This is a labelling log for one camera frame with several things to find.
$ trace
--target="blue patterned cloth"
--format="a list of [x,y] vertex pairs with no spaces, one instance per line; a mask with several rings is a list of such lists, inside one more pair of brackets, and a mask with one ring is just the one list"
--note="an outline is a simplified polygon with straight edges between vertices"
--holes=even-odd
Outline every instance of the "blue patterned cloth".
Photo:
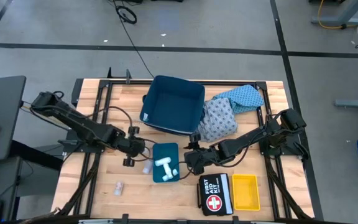
[[256,110],[264,104],[264,99],[258,90],[250,85],[240,86],[230,91],[218,94],[213,99],[228,98],[234,114]]
[[201,141],[211,142],[237,132],[229,99],[222,98],[204,102],[204,118],[198,125]]

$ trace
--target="white toy piece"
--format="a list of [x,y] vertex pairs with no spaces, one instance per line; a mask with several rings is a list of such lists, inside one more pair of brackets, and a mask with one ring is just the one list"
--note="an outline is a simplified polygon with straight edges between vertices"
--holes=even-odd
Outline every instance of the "white toy piece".
[[124,188],[124,183],[122,181],[117,182],[116,189],[114,190],[114,195],[120,196],[123,188]]
[[164,170],[165,170],[165,173],[167,174],[168,178],[172,179],[173,176],[172,176],[171,168],[169,168],[169,164],[163,164],[163,166],[164,166]]
[[159,159],[157,161],[155,161],[155,165],[156,166],[161,166],[161,165],[164,165],[164,164],[168,164],[171,162],[171,157],[165,157],[165,158],[162,158],[162,159]]
[[165,158],[159,159],[159,160],[154,162],[156,166],[163,166],[164,167],[166,175],[162,177],[163,181],[167,181],[167,180],[170,180],[170,179],[173,178],[172,170],[169,167],[170,162],[171,162],[171,157],[165,157]]
[[143,169],[143,173],[144,174],[149,174],[152,169],[153,169],[153,161],[146,160],[145,165],[144,165],[144,169]]
[[[151,156],[151,152],[150,150],[148,150],[146,147],[144,148],[143,151],[143,155],[148,154],[149,156]],[[143,168],[143,173],[144,174],[149,174],[150,171],[153,168],[153,161],[152,160],[146,160],[146,162],[144,163],[144,168]]]
[[162,180],[163,180],[163,181],[167,181],[167,180],[169,180],[169,178],[168,178],[167,175],[165,175],[165,176],[162,177]]

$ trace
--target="gray floor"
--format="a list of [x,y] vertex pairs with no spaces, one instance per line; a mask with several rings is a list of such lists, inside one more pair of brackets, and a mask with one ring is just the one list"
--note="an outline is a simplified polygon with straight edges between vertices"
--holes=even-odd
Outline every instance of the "gray floor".
[[[0,0],[0,10],[5,1]],[[307,0],[276,0],[288,51],[358,53],[355,29],[325,30],[310,24],[318,5]],[[343,6],[326,6],[337,15]],[[138,46],[280,50],[269,0],[146,1],[131,7],[138,16],[127,30]],[[0,22],[0,43],[129,46],[115,10],[105,0],[13,0]],[[288,82],[281,56],[141,52],[154,75],[227,80]],[[358,110],[336,108],[335,99],[358,99],[358,59],[290,57],[316,174],[324,219],[358,223]],[[25,75],[24,99],[62,90],[70,99],[76,78],[105,77],[108,67],[121,76],[148,78],[133,51],[0,48],[0,77]],[[65,133],[20,113],[14,139],[32,147],[56,144]],[[61,154],[56,149],[51,154]],[[19,189],[19,218],[50,209],[57,172],[34,165]],[[42,187],[33,188],[33,183]]]

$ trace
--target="yellow plastic tray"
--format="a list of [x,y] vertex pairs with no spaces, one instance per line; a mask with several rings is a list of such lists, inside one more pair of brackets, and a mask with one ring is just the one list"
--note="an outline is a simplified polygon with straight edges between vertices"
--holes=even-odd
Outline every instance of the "yellow plastic tray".
[[256,176],[234,174],[232,179],[234,209],[259,211],[260,202]]

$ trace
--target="wooden table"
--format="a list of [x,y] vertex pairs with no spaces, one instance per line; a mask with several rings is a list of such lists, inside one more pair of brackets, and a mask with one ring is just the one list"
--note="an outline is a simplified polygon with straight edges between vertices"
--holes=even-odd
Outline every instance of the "wooden table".
[[[98,79],[84,80],[77,106],[79,112],[83,114],[91,114],[93,112],[98,83]],[[272,113],[275,114],[288,108],[283,83],[267,82],[267,86]],[[235,87],[207,85],[205,88],[205,100],[210,100],[214,95]],[[121,107],[129,113],[134,120],[134,126],[140,127],[139,137],[153,139],[159,143],[177,142],[179,145],[179,161],[183,161],[183,153],[187,151],[183,147],[189,143],[188,137],[163,133],[139,121],[142,96],[147,93],[148,89],[148,85],[114,85],[110,105]],[[259,126],[255,111],[236,115],[236,121],[239,124],[237,133],[227,138],[236,138]],[[109,110],[108,123],[121,128],[125,132],[129,127],[128,118],[118,110]],[[201,142],[201,146],[207,147],[209,145]],[[73,153],[64,163],[52,209],[55,207],[62,208],[76,190],[80,179],[83,158],[83,153]],[[141,219],[232,220],[231,216],[206,217],[202,214],[201,209],[198,209],[196,199],[198,176],[190,175],[179,182],[156,184],[153,182],[151,174],[145,175],[142,173],[144,168],[143,162],[136,162],[135,167],[124,167],[122,166],[123,158],[125,158],[123,153],[113,151],[112,149],[107,149],[102,154],[91,217],[121,218],[123,213],[128,213],[129,218]],[[296,156],[282,156],[282,164],[288,191],[305,213],[313,217],[313,209],[302,162]],[[181,175],[185,175],[188,172],[184,165],[180,170]],[[273,220],[265,162],[264,157],[260,155],[258,144],[250,147],[245,159],[236,167],[208,166],[205,168],[204,174],[215,173],[227,173],[230,176],[230,181],[233,174],[256,175],[259,186],[260,211],[235,210],[234,215],[237,215],[240,220]],[[124,182],[124,190],[121,196],[114,195],[115,184],[118,181]],[[277,188],[276,192],[280,216],[284,217],[282,197]],[[85,190],[80,213],[85,212],[87,194],[88,190]]]

